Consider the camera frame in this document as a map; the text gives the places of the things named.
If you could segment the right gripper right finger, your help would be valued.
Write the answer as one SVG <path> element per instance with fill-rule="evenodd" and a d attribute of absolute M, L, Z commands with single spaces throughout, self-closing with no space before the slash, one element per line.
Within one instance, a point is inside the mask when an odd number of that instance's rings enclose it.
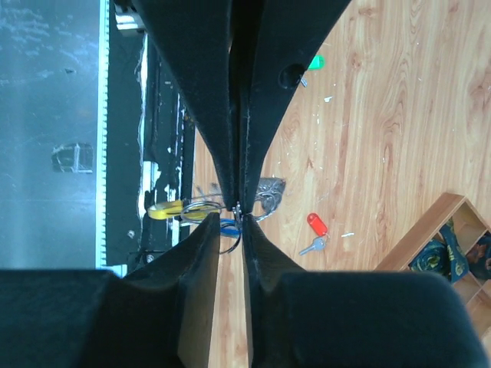
<path fill-rule="evenodd" d="M 242 220 L 253 367 L 486 367 L 459 295 L 433 273 L 306 271 Z"/>

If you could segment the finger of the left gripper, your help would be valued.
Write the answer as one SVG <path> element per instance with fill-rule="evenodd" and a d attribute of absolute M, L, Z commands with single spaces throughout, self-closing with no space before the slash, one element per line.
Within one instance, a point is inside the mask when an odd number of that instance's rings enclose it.
<path fill-rule="evenodd" d="M 229 96 L 230 1 L 135 1 L 216 167 L 223 200 L 235 205 L 235 132 Z"/>
<path fill-rule="evenodd" d="M 239 69 L 239 203 L 250 213 L 265 155 L 347 1 L 245 1 Z"/>

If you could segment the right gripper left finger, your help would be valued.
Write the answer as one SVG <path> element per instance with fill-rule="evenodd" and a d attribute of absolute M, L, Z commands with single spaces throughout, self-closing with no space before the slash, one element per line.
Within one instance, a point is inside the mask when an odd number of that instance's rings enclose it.
<path fill-rule="evenodd" d="M 219 216 L 119 278 L 101 270 L 1 273 L 3 367 L 205 367 Z"/>

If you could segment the red tagged key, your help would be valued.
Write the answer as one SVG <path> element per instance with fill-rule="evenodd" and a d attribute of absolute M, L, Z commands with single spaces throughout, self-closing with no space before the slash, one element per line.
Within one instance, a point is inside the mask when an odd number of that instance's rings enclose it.
<path fill-rule="evenodd" d="M 328 234 L 327 225 L 322 221 L 317 213 L 309 213 L 307 216 L 307 223 L 318 237 L 323 237 Z"/>

